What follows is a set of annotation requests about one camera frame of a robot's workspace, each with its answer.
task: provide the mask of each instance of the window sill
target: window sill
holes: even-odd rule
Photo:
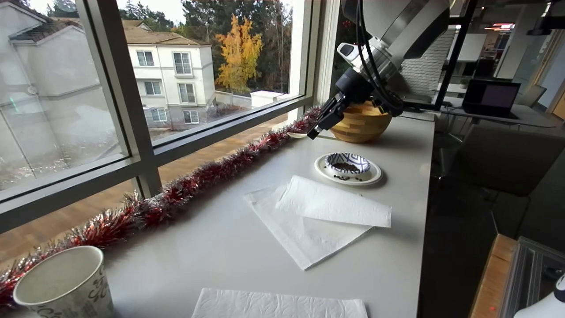
[[[177,73],[175,73],[175,77],[180,78],[180,79],[193,79],[194,74],[177,74]]]

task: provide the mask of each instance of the yellow tree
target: yellow tree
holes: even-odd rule
[[[257,76],[257,59],[263,43],[261,34],[249,34],[252,24],[244,18],[244,23],[239,25],[236,16],[232,15],[232,30],[227,35],[216,35],[225,59],[216,84],[235,92],[248,92],[247,81]]]

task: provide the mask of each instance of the white napkin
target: white napkin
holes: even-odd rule
[[[203,288],[192,318],[367,318],[360,299],[290,296]]]
[[[284,184],[251,192],[245,199],[301,269],[339,251],[371,228],[301,217],[294,208],[276,208],[285,191]]]
[[[352,224],[390,227],[392,208],[351,192],[294,175],[276,209]]]

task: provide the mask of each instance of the laptop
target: laptop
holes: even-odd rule
[[[518,89],[520,83],[472,79],[463,99],[463,110],[468,114],[518,119],[510,112]]]

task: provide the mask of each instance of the laptop screen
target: laptop screen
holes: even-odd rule
[[[463,102],[510,109],[514,104],[519,88],[519,83],[471,80]]]

